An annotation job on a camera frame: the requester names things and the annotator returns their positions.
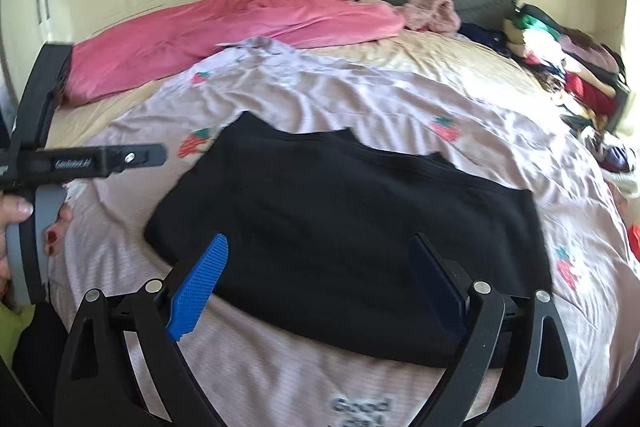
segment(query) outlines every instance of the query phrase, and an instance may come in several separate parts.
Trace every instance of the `pink towel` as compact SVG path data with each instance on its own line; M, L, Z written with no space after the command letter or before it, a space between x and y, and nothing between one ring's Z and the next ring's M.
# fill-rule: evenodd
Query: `pink towel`
M413 31L452 37L462 24L452 0L409 0L398 11L406 20L405 27Z
M65 98L95 102L187 70L219 44L265 36L297 48L398 35L395 9L353 0L204 0L123 22L74 48Z

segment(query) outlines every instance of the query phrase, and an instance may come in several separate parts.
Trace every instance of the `fingernail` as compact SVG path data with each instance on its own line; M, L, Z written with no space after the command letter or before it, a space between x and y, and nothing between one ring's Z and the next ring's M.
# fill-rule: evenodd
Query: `fingernail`
M33 214L33 205L29 201L21 201L18 203L18 212L31 216Z

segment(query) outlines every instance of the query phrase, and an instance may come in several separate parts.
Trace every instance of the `red clothing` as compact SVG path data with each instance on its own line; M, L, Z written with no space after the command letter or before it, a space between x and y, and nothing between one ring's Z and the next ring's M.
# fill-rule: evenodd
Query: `red clothing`
M593 110L597 116L612 117L616 111L616 99L610 98L596 87L583 81L575 73L567 73L564 89Z

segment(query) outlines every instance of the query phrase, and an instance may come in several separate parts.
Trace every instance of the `handheld device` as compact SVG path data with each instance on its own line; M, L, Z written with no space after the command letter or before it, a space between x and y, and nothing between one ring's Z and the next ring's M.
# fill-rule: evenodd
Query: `handheld device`
M0 189L23 197L34 208L25 222L6 228L12 273L9 296L16 305L37 304L46 298L49 267L44 231L55 222L65 201L62 184L166 161L162 144L44 149L62 101L72 50L70 44L44 44L20 100L9 149L0 152Z

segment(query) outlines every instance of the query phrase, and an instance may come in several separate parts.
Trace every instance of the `bedsheet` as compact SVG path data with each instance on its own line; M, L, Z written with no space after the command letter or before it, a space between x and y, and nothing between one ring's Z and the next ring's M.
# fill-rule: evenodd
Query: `bedsheet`
M349 46L306 50L357 64L422 74L468 96L522 112L542 125L557 121L548 94L516 62L491 49L435 33L402 30L397 37ZM152 81L82 107L62 107L54 115L47 147L80 146L114 118L150 97L164 83Z
M66 253L50 264L52 302L67 326L88 289L126 293L166 275L169 267L143 240L143 227L220 129L244 110L290 133L351 127L370 147L439 151L465 172L532 190L554 302L577 366L583 423L594 416L638 347L640 264L586 149L565 132L424 76L316 57L266 38L236 44L175 76L90 141L159 140L169 160L162 168L75 183ZM129 344L146 402L164 414L140 348L135 339ZM384 425L403 426L442 374L296 337L216 296L180 348L230 427L374 420L344 406L354 403L379 404ZM498 375L488 373L470 415L487 407Z

